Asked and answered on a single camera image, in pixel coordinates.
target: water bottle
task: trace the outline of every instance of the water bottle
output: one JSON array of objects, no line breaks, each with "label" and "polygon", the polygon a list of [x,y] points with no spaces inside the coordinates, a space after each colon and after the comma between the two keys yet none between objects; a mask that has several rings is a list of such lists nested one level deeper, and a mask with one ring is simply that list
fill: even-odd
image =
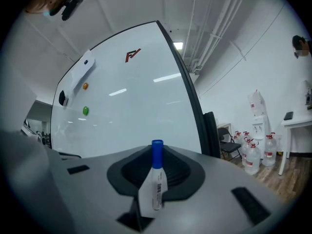
[{"label": "water bottle", "polygon": [[251,137],[249,136],[249,132],[243,132],[243,139],[247,138],[247,139],[251,139]]},{"label": "water bottle", "polygon": [[245,172],[249,175],[254,175],[259,172],[260,159],[261,153],[259,148],[257,148],[254,143],[251,143],[247,149]]},{"label": "water bottle", "polygon": [[236,136],[237,136],[237,141],[239,144],[243,145],[243,138],[242,138],[242,135],[239,131],[236,131]]},{"label": "water bottle", "polygon": [[275,133],[267,135],[264,157],[262,160],[264,166],[273,166],[275,164],[277,143],[273,135],[275,135]]},{"label": "water bottle", "polygon": [[242,164],[243,166],[246,165],[246,157],[247,157],[247,150],[249,147],[250,142],[253,141],[253,139],[247,139],[247,137],[244,138],[242,143]]},{"label": "water bottle", "polygon": [[238,138],[237,138],[237,135],[232,136],[232,140],[234,140],[235,143],[239,143]]}]

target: blue marker cap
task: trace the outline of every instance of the blue marker cap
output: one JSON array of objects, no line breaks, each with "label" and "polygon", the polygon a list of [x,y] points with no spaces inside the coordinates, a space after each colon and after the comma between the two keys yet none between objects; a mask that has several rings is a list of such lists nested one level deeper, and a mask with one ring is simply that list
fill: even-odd
[{"label": "blue marker cap", "polygon": [[162,148],[164,142],[161,139],[152,140],[153,164],[154,169],[162,168]]}]

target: whiteboard frame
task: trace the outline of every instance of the whiteboard frame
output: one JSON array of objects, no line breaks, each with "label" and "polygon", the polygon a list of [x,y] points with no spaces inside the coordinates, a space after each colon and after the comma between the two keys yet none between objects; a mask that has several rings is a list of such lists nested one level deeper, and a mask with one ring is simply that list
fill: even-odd
[{"label": "whiteboard frame", "polygon": [[[208,155],[208,156],[211,156],[211,150],[209,148],[209,141],[212,141],[212,140],[208,140],[208,135],[207,135],[207,129],[206,129],[206,124],[205,124],[205,120],[204,120],[204,116],[203,116],[203,112],[201,110],[201,106],[200,106],[200,103],[199,103],[199,100],[198,100],[198,97],[197,97],[197,94],[196,94],[196,91],[195,91],[195,88],[194,88],[194,85],[192,83],[192,80],[191,80],[191,77],[185,67],[185,64],[181,58],[181,55],[180,53],[178,52],[178,50],[175,48],[174,46],[174,43],[173,41],[171,40],[170,36],[168,35],[167,31],[165,30],[165,28],[162,26],[162,24],[158,21],[158,20],[155,20],[155,21],[150,21],[150,22],[146,22],[146,23],[142,23],[142,24],[139,24],[139,25],[136,25],[136,26],[133,26],[133,27],[130,27],[128,29],[125,29],[125,30],[122,30],[112,36],[110,36],[109,38],[99,42],[97,45],[95,45],[93,48],[91,48],[90,50],[93,50],[94,48],[96,48],[97,46],[99,46],[100,44],[102,44],[103,42],[107,41],[108,39],[124,32],[124,31],[127,31],[129,29],[132,29],[132,28],[135,28],[135,27],[138,27],[138,26],[141,26],[141,25],[145,25],[145,24],[148,24],[148,23],[157,23],[158,27],[160,28],[162,34],[164,35],[164,38],[166,39],[168,45],[169,45],[169,48],[172,52],[172,55],[174,56],[175,58],[175,61],[176,61],[176,64],[179,68],[179,71],[181,73],[181,77],[182,77],[182,80],[184,82],[184,85],[185,85],[185,88],[186,88],[186,91],[187,91],[187,94],[189,96],[189,100],[190,100],[190,103],[191,103],[191,107],[192,107],[192,110],[193,110],[193,114],[194,114],[194,118],[195,118],[195,122],[196,122],[196,126],[197,126],[197,131],[198,131],[198,137],[199,137],[199,142],[200,142],[200,147],[201,147],[201,153],[202,154],[205,154],[205,155]],[[68,71],[63,75],[63,77],[59,80],[58,82],[58,85],[60,83],[60,81],[66,76],[66,74],[72,69],[72,67],[75,66],[75,64],[78,62],[76,61],[70,69],[68,69]],[[55,90],[55,94],[54,94],[54,98],[53,98],[53,103],[52,103],[52,110],[51,110],[51,120],[50,120],[50,128],[51,128],[51,123],[52,123],[52,112],[53,112],[53,104],[54,104],[54,100],[55,100],[55,95],[56,95],[56,92],[57,92],[57,88]],[[53,139],[51,137],[51,147],[53,149]]]}]

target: whiteboard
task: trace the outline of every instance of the whiteboard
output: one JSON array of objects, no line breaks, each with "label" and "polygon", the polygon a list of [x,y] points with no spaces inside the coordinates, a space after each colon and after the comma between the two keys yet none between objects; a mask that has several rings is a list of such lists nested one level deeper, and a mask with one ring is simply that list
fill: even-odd
[{"label": "whiteboard", "polygon": [[[81,70],[84,57],[58,84],[51,116],[53,149],[93,157],[162,139],[165,145],[201,153],[185,84],[156,22],[116,34],[91,53],[94,64],[73,91],[72,72]],[[62,90],[69,96],[67,106],[59,103]]]}]

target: orange magnet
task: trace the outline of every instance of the orange magnet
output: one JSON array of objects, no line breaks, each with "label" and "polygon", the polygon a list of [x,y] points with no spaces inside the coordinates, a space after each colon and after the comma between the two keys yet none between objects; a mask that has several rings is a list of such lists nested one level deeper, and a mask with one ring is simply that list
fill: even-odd
[{"label": "orange magnet", "polygon": [[86,89],[88,88],[88,86],[89,86],[89,84],[86,82],[86,83],[83,85],[82,88],[83,88],[84,90],[86,90]]}]

